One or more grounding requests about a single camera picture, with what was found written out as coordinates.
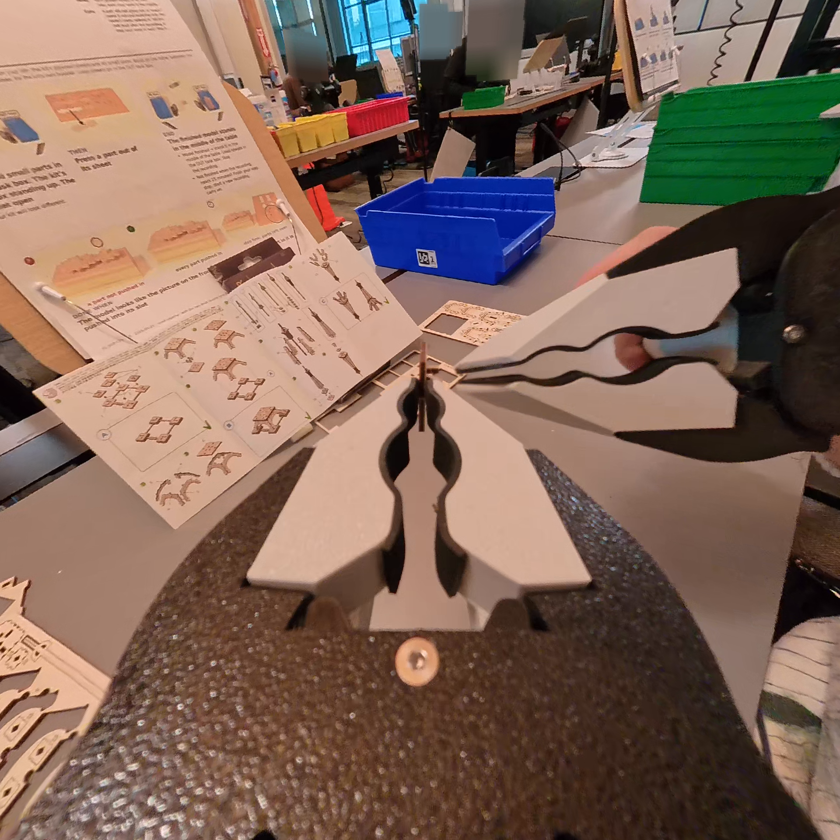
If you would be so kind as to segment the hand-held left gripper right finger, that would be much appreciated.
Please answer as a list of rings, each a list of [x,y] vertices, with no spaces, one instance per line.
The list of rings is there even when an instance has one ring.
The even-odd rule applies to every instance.
[[[449,596],[521,597],[592,581],[525,447],[453,389],[426,387],[437,577]]]

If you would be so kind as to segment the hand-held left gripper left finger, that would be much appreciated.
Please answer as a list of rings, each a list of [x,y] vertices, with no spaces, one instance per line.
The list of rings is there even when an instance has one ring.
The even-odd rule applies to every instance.
[[[402,377],[317,447],[247,572],[311,595],[395,593],[405,563],[396,478],[409,462],[418,380]]]

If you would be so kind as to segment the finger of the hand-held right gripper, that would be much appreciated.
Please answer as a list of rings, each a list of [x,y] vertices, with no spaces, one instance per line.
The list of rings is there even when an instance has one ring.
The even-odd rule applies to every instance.
[[[580,376],[561,385],[489,384],[464,379],[463,396],[603,435],[730,429],[739,393],[703,360],[657,360],[647,369],[603,379]]]
[[[736,248],[625,276],[601,274],[505,328],[456,370],[516,368],[541,352],[583,351],[618,333],[655,339],[700,334],[712,328],[739,288]]]

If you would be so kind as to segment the grey desk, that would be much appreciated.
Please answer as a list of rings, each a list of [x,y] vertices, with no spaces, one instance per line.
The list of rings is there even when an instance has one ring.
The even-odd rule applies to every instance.
[[[416,322],[449,299],[529,314],[574,287],[649,226],[680,226],[708,206],[640,203],[644,163],[589,170],[555,194],[540,252],[498,287],[404,273],[387,281]],[[639,541],[691,610],[751,725],[802,501],[807,458],[699,463],[476,403],[548,456]],[[199,540],[265,483],[316,430],[277,451],[177,529],[84,444],[32,416],[2,432],[2,499],[58,477],[2,510],[2,579],[30,579],[26,616],[111,675],[143,614]]]

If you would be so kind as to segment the person's right hand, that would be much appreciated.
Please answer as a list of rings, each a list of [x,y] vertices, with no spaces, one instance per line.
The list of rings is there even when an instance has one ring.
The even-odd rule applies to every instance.
[[[622,264],[636,253],[665,238],[675,232],[677,227],[673,226],[652,226],[648,227],[635,237],[628,240],[624,245],[614,250],[610,255],[600,260],[578,280],[576,287],[582,287],[588,281],[606,273],[609,269]],[[613,340],[616,359],[624,369],[634,372],[653,358],[644,347],[643,338],[631,333],[619,333]]]

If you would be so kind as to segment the wooden laser-cut parts sheet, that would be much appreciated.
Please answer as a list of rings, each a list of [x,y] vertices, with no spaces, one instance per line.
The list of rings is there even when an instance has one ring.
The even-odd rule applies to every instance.
[[[12,714],[1,727],[2,813],[61,745],[89,729],[110,688],[109,677],[25,617],[29,586],[30,581],[15,576],[1,583],[2,599],[10,602],[1,622],[1,677],[33,677],[28,686],[5,688],[1,693],[2,717]],[[48,714],[69,711],[82,714],[74,728],[52,728],[20,757],[11,759]]]
[[[424,333],[476,347],[522,319],[514,312],[450,300],[423,320],[419,328]]]

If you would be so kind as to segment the green plastic bin stack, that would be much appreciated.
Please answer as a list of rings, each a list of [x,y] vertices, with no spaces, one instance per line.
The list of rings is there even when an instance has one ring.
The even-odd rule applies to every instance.
[[[726,206],[818,193],[838,167],[839,75],[670,92],[647,152],[641,203]]]

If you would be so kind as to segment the blue plastic bin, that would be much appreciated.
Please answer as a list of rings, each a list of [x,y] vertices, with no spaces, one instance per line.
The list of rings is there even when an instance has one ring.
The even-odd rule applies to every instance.
[[[496,286],[555,222],[550,177],[441,177],[357,208],[376,265]]]

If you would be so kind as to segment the small poster board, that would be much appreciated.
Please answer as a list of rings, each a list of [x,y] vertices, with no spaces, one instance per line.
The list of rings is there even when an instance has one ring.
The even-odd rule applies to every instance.
[[[679,89],[674,3],[614,1],[613,17],[627,103],[640,113]]]

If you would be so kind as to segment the dark packaging card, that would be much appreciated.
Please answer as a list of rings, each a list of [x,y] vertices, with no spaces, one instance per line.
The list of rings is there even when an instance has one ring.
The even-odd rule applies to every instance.
[[[259,274],[286,265],[296,255],[293,248],[280,244],[274,237],[267,237],[208,266],[207,270],[221,288],[231,292]]]

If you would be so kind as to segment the white push pin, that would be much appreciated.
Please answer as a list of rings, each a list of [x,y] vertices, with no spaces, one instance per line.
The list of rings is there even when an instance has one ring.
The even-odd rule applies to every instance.
[[[40,295],[42,295],[45,298],[49,298],[49,299],[52,299],[52,300],[56,300],[56,301],[65,303],[66,305],[78,310],[83,315],[87,316],[89,319],[92,319],[97,325],[102,326],[106,329],[110,329],[111,331],[116,333],[118,336],[120,336],[121,339],[126,340],[126,341],[131,342],[131,343],[134,343],[134,344],[138,343],[138,341],[136,339],[132,338],[131,336],[129,336],[126,333],[119,330],[118,328],[114,327],[112,325],[112,323],[106,322],[105,320],[100,318],[99,315],[93,313],[89,309],[86,309],[86,308],[82,307],[80,304],[75,303],[74,301],[69,299],[66,295],[59,292],[57,289],[46,285],[46,283],[44,283],[42,281],[39,281],[39,282],[35,283],[35,289],[38,291],[38,293]]]
[[[294,217],[293,212],[292,212],[292,211],[289,209],[289,207],[288,207],[288,206],[287,206],[287,205],[286,205],[286,204],[285,204],[282,200],[280,200],[280,199],[276,200],[276,208],[277,208],[277,210],[278,210],[278,211],[280,211],[280,212],[281,212],[281,213],[285,216],[285,218],[287,219],[287,221],[288,221],[288,223],[289,223],[289,225],[290,225],[290,228],[291,228],[291,231],[292,231],[293,237],[294,237],[294,239],[295,239],[296,248],[297,248],[297,253],[298,253],[300,256],[302,256],[302,255],[303,255],[303,247],[301,246],[301,241],[300,241],[299,236],[298,236],[298,228],[297,228],[297,225],[296,225],[296,221],[295,221],[295,217]]]

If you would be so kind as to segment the person's striped shirt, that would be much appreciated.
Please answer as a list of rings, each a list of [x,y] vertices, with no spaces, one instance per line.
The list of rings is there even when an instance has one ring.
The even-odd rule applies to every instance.
[[[821,838],[839,838],[839,618],[814,618],[771,648],[753,738]]]

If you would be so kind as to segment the wooden poster backing board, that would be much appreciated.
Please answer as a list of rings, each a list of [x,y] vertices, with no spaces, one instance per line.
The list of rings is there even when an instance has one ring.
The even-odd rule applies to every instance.
[[[264,158],[290,210],[308,232],[304,250],[327,235],[280,148],[241,91],[225,82],[224,88]],[[67,374],[88,362],[5,276],[1,276],[1,323],[36,360],[58,374]]]

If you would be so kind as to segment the row of yellow bins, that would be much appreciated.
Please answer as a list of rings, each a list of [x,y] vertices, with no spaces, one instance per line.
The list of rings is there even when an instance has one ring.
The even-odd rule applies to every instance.
[[[269,130],[280,152],[291,158],[350,138],[347,114],[341,110],[299,117]]]

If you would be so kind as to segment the wooden empty frame piece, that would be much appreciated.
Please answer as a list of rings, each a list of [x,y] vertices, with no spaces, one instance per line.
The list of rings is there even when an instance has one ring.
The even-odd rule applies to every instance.
[[[343,414],[349,411],[353,405],[357,403],[366,405],[381,392],[393,388],[398,381],[407,376],[417,378],[420,373],[423,350],[425,350],[424,344],[419,350],[405,353],[401,358],[382,367],[378,372],[357,385],[354,390],[318,419],[313,420],[312,425],[325,433],[329,433],[342,422]],[[463,376],[457,373],[452,364],[431,354],[426,356],[426,373],[429,379],[441,382],[448,388],[454,387],[463,379]]]

